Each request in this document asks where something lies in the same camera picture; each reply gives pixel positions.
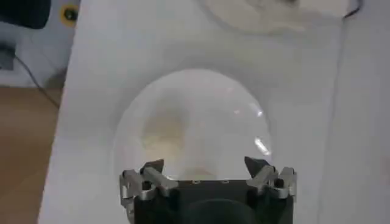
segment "wooden floor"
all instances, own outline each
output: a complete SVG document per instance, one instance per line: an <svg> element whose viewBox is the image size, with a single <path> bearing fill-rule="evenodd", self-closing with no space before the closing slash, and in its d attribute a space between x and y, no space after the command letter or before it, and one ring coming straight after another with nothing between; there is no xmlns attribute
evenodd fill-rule
<svg viewBox="0 0 390 224"><path fill-rule="evenodd" d="M37 223L57 114L36 89L0 88L1 224Z"/></svg>

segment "white table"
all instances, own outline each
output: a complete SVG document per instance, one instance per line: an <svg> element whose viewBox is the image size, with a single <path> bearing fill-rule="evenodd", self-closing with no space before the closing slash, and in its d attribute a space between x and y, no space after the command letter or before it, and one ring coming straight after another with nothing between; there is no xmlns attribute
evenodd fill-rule
<svg viewBox="0 0 390 224"><path fill-rule="evenodd" d="M255 37L219 27L192 0L83 0L39 223L127 223L111 150L128 96L159 74L232 59L258 71L274 163L311 183L299 186L296 220L316 223L340 30Z"/></svg>

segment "black cable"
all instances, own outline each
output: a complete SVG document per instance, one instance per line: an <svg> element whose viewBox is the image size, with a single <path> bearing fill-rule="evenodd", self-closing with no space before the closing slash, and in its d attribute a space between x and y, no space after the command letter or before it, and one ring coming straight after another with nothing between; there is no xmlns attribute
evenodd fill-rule
<svg viewBox="0 0 390 224"><path fill-rule="evenodd" d="M47 100L50 101L50 103L52 103L57 109L59 109L60 105L46 92L46 90L44 90L44 88L41 85L39 85L38 81L34 77L33 73L30 70L30 68L25 64L25 62L22 61L22 59L20 59L17 55L13 54L13 56L20 63L20 65L27 71L28 75L31 78L31 81L38 88L39 92L41 92L42 95L44 95L45 98L47 98Z"/></svg>
<svg viewBox="0 0 390 224"><path fill-rule="evenodd" d="M357 3L358 3L357 7L354 10L352 10L351 12L349 12L348 14L346 14L344 16L344 19L350 18L351 16L360 12L360 10L363 8L364 0L357 0Z"/></svg>

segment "yellow sticker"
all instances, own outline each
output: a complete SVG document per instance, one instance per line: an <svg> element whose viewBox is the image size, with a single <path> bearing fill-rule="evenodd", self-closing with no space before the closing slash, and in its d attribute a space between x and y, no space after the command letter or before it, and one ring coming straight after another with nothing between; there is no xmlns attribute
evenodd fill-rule
<svg viewBox="0 0 390 224"><path fill-rule="evenodd" d="M70 27L76 26L77 16L79 14L79 6L75 4L65 4L60 10L61 22Z"/></svg>

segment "white wall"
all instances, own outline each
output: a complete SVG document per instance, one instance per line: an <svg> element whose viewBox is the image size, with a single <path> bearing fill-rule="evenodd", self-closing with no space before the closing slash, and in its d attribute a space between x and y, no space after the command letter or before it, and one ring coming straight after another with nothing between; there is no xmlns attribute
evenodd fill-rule
<svg viewBox="0 0 390 224"><path fill-rule="evenodd" d="M389 9L388 0L366 1L346 24L320 224L390 220Z"/></svg>

